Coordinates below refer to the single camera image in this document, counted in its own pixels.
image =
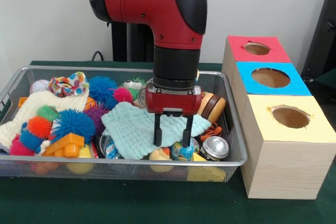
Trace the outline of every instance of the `light blue cloth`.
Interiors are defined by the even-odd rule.
[[[118,103],[112,111],[101,117],[106,129],[103,135],[112,137],[119,153],[126,159],[142,159],[157,147],[153,145],[154,114],[128,102]],[[186,118],[161,116],[162,145],[168,147],[182,140]],[[191,136],[202,134],[211,122],[200,115],[194,116]]]

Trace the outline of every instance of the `black cable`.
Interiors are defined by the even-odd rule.
[[[100,59],[101,59],[101,61],[104,61],[104,56],[101,54],[101,52],[100,51],[96,51],[94,54],[93,54],[93,56],[92,56],[92,61],[94,61],[95,60],[95,58],[96,58],[96,55],[99,55],[100,56]]]

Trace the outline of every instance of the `red box top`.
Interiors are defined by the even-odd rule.
[[[236,61],[290,63],[277,37],[228,36]]]

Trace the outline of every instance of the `white wall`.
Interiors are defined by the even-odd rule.
[[[227,35],[277,36],[300,71],[322,3],[208,0],[201,62],[222,62]],[[94,16],[88,0],[0,0],[0,4],[4,62],[0,70],[12,73],[32,60],[89,60],[96,49],[112,57],[109,29]]]

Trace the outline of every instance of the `orange spiky ball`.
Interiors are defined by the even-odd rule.
[[[28,121],[28,131],[38,138],[48,139],[51,122],[41,116],[35,116]]]

